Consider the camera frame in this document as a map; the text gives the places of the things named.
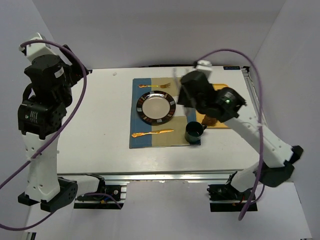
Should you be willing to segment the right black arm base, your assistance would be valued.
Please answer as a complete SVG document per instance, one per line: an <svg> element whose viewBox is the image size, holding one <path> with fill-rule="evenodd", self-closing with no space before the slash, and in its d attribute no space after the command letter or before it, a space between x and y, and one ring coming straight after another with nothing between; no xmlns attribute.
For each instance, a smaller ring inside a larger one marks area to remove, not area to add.
<svg viewBox="0 0 320 240"><path fill-rule="evenodd" d="M225 184L210 184L207 192L209 194L210 211L213 213L241 212L248 201L252 188L244 192L236 190L231 186L231 180L237 172L231 174Z"/></svg>

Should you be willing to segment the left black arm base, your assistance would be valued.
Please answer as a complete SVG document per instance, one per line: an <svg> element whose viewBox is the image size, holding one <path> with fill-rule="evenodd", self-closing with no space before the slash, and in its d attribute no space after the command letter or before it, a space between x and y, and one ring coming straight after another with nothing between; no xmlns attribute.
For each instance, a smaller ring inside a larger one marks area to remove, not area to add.
<svg viewBox="0 0 320 240"><path fill-rule="evenodd" d="M95 174L75 175L78 185L74 209L120 210L125 202L127 183L107 180Z"/></svg>

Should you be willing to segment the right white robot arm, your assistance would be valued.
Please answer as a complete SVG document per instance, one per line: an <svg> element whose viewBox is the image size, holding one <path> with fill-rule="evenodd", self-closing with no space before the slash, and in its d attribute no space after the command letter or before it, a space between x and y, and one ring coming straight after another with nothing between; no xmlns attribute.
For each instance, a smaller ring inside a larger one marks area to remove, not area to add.
<svg viewBox="0 0 320 240"><path fill-rule="evenodd" d="M260 123L238 92L230 87L215 90L199 70L184 75L180 84L179 104L224 123L259 154L257 163L229 177L224 193L243 193L255 183L276 188L291 178L303 148L285 143Z"/></svg>

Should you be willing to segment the silver metal tongs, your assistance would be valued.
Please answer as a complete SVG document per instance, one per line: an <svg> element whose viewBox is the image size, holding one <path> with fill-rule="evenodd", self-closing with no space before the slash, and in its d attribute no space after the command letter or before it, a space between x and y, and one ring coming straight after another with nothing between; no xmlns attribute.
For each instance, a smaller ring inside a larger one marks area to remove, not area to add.
<svg viewBox="0 0 320 240"><path fill-rule="evenodd" d="M172 77L175 86L178 89L178 104L183 106L184 115L188 117L192 114L194 106L192 104L192 101L188 98L189 96L187 95L185 88L181 85L180 80L178 80L176 67L174 67L172 70Z"/></svg>

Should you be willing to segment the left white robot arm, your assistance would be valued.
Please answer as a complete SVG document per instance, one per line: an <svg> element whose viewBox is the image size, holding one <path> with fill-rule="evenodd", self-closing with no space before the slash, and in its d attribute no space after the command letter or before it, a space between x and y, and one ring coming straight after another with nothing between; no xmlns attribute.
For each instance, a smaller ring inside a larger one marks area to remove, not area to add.
<svg viewBox="0 0 320 240"><path fill-rule="evenodd" d="M71 64L50 50L32 57L31 65L24 70L30 84L17 111L18 129L29 161L27 187L18 202L40 204L41 210L49 213L69 205L77 196L77 181L58 177L58 139L80 107L77 103L64 120L73 102L72 87L90 73L68 45L63 45L61 52Z"/></svg>

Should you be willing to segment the brown chocolate croissant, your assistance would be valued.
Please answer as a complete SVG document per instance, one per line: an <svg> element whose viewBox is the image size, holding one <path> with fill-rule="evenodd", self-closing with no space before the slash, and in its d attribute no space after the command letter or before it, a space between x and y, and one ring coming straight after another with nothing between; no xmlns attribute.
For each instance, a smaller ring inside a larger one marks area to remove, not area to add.
<svg viewBox="0 0 320 240"><path fill-rule="evenodd" d="M217 119L205 115L201 124L207 127L214 127L217 124Z"/></svg>

